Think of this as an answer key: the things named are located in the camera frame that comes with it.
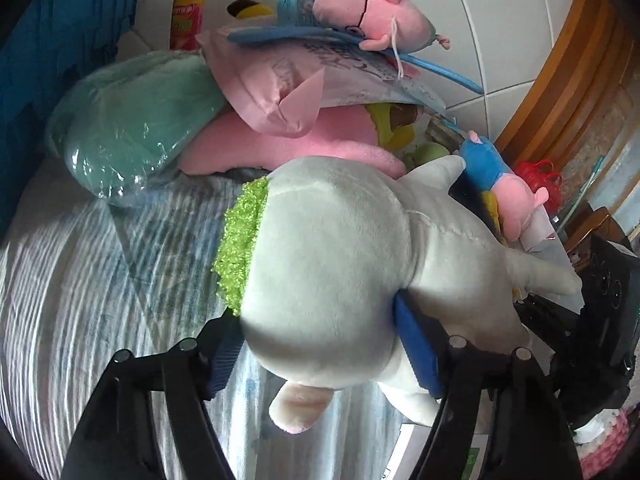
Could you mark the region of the white plush green mane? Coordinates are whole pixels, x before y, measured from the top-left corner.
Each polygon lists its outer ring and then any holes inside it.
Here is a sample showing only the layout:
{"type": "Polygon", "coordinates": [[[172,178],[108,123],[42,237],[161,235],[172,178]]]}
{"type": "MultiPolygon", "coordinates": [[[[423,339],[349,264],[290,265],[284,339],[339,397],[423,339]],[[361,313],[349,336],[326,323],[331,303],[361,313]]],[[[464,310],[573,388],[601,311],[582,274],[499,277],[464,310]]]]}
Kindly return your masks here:
{"type": "Polygon", "coordinates": [[[401,290],[451,335],[502,354],[528,341],[516,290],[579,292],[573,270],[501,245],[450,196],[464,167],[449,155],[392,179],[310,156],[244,186],[214,269],[250,351],[282,379],[269,409],[280,429],[308,430],[337,390],[366,382],[413,422],[434,422],[436,393],[394,327],[401,290]]]}

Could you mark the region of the white green book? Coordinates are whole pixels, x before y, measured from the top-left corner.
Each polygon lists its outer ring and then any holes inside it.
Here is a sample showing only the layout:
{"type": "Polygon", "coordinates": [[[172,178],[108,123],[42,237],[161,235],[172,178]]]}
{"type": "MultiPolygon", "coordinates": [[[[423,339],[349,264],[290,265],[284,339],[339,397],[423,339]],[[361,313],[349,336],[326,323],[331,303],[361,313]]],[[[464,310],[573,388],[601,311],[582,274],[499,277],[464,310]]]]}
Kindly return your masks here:
{"type": "Polygon", "coordinates": [[[487,451],[488,434],[473,434],[458,442],[451,431],[402,424],[383,479],[479,479],[487,451]]]}

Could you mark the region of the striped bed sheet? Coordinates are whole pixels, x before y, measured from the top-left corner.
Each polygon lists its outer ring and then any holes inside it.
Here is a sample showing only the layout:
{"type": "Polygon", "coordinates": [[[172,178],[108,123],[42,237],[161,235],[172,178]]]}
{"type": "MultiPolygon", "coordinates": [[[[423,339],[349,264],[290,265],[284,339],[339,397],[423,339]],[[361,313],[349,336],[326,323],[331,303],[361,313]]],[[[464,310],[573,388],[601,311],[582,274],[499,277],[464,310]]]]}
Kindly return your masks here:
{"type": "MultiPolygon", "coordinates": [[[[224,213],[252,170],[178,177],[117,208],[55,158],[23,193],[1,245],[1,417],[32,466],[58,478],[107,362],[198,334],[224,310],[212,272],[224,213]]],[[[291,436],[268,408],[280,380],[248,351],[207,404],[240,479],[378,479],[404,419],[375,385],[341,391],[291,436]]]]}

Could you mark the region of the pink pig plush blue shirt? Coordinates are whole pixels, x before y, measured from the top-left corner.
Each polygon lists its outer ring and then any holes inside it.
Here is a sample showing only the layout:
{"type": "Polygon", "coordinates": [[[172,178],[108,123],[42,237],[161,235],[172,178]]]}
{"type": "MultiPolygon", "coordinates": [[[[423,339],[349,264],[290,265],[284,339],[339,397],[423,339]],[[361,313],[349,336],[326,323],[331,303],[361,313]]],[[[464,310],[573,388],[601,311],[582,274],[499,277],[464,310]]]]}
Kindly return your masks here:
{"type": "Polygon", "coordinates": [[[504,162],[495,145],[473,130],[460,145],[459,154],[473,185],[480,192],[495,195],[503,235],[515,242],[528,227],[534,211],[548,202],[548,190],[538,188],[533,192],[504,162]]]}

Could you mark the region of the red plastic bag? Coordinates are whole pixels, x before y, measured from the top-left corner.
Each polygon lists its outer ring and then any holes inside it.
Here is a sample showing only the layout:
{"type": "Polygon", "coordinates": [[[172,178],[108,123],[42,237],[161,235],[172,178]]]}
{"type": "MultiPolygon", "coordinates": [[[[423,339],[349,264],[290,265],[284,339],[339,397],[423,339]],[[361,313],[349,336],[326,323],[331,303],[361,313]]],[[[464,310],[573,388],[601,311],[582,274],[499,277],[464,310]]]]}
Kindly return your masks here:
{"type": "Polygon", "coordinates": [[[540,188],[546,188],[549,199],[544,204],[544,208],[550,216],[558,213],[563,205],[561,186],[563,178],[554,170],[553,162],[548,159],[541,159],[539,162],[519,162],[514,172],[521,177],[533,192],[540,188]]]}

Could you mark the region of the green ball toy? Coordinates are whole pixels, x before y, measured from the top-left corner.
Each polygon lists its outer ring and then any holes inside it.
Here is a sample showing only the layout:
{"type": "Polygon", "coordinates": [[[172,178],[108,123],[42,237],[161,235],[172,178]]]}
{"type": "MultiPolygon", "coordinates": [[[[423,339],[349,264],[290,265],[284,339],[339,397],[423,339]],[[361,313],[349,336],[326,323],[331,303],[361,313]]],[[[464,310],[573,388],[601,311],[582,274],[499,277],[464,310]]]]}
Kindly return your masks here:
{"type": "Polygon", "coordinates": [[[442,144],[438,144],[436,142],[425,142],[413,151],[403,154],[402,161],[408,170],[413,170],[416,167],[427,164],[432,160],[448,156],[449,154],[450,151],[442,146],[442,144]]]}

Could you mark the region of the yellow green plush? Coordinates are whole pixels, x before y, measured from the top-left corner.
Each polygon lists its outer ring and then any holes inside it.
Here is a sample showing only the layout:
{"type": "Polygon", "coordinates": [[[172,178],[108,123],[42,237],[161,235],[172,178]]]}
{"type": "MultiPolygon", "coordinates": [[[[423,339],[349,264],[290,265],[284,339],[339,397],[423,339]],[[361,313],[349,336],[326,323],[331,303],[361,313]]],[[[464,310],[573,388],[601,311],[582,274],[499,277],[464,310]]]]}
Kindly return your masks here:
{"type": "Polygon", "coordinates": [[[378,133],[378,145],[390,152],[406,148],[414,140],[414,123],[420,108],[413,104],[372,103],[366,110],[378,133]]]}

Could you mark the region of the large pink plush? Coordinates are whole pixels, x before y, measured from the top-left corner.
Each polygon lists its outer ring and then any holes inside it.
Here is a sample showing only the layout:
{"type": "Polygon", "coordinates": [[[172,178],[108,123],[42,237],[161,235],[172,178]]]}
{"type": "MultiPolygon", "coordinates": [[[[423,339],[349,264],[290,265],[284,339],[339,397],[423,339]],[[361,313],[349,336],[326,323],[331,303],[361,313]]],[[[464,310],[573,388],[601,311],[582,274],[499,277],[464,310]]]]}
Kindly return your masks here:
{"type": "Polygon", "coordinates": [[[235,112],[223,114],[188,144],[178,167],[188,176],[206,176],[234,168],[275,170],[305,156],[364,162],[393,179],[406,173],[405,164],[378,145],[378,130],[363,105],[322,108],[298,138],[260,133],[235,112]]]}

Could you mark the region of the teal cushion in plastic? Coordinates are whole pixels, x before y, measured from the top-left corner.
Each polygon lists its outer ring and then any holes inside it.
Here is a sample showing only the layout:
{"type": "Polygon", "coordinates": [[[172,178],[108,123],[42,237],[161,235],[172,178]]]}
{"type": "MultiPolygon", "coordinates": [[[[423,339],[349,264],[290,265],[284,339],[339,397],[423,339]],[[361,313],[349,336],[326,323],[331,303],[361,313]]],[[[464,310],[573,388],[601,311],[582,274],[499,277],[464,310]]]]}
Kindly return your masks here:
{"type": "Polygon", "coordinates": [[[226,105],[203,55],[154,51],[78,81],[46,142],[83,188],[128,207],[174,177],[178,156],[226,105]]]}

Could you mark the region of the pink pig plush teal hat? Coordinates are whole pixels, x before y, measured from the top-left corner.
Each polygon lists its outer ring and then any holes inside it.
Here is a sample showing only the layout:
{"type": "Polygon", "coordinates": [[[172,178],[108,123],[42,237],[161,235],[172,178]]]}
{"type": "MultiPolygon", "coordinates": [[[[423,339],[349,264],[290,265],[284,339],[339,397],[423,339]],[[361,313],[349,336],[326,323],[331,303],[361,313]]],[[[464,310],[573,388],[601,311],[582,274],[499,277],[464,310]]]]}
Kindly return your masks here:
{"type": "Polygon", "coordinates": [[[450,40],[410,0],[314,0],[311,10],[322,26],[357,37],[361,50],[412,53],[434,42],[450,49],[450,40]]]}

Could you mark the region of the red yellow chips can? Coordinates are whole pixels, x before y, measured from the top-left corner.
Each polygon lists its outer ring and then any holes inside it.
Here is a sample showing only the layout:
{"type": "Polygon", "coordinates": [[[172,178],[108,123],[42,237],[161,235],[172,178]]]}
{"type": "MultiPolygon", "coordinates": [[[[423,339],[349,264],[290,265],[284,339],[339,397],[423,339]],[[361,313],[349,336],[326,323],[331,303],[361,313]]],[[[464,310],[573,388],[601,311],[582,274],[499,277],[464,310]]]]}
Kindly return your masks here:
{"type": "Polygon", "coordinates": [[[194,51],[202,30],[206,0],[172,0],[169,49],[194,51]]]}

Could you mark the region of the blue plastic storage crate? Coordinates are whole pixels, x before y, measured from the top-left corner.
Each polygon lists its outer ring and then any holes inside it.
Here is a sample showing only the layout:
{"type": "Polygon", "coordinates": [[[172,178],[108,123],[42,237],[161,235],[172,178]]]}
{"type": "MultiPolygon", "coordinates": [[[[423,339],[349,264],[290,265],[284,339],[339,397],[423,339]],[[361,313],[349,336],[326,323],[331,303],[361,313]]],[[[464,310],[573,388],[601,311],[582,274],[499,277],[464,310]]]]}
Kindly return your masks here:
{"type": "Polygon", "coordinates": [[[42,159],[44,126],[70,87],[111,63],[137,0],[30,0],[1,33],[1,231],[42,159]]]}

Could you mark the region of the yellow black toy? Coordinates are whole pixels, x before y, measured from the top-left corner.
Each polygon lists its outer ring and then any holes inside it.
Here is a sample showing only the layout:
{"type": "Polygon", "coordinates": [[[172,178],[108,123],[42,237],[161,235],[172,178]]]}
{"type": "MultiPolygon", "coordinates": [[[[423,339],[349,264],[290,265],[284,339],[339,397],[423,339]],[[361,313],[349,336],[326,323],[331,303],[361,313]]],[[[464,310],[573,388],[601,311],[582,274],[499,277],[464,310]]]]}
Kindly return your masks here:
{"type": "Polygon", "coordinates": [[[273,14],[269,6],[254,0],[234,0],[227,6],[227,12],[232,18],[237,20],[247,20],[248,18],[260,18],[273,14]]]}

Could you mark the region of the teal small box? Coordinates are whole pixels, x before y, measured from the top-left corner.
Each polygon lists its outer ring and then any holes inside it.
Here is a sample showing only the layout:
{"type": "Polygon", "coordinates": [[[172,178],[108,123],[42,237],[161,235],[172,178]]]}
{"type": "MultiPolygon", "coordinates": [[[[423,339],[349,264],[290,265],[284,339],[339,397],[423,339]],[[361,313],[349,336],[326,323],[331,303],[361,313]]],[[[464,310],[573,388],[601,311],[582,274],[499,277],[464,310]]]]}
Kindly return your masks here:
{"type": "Polygon", "coordinates": [[[285,27],[319,27],[314,16],[314,0],[279,0],[277,23],[285,27]]]}

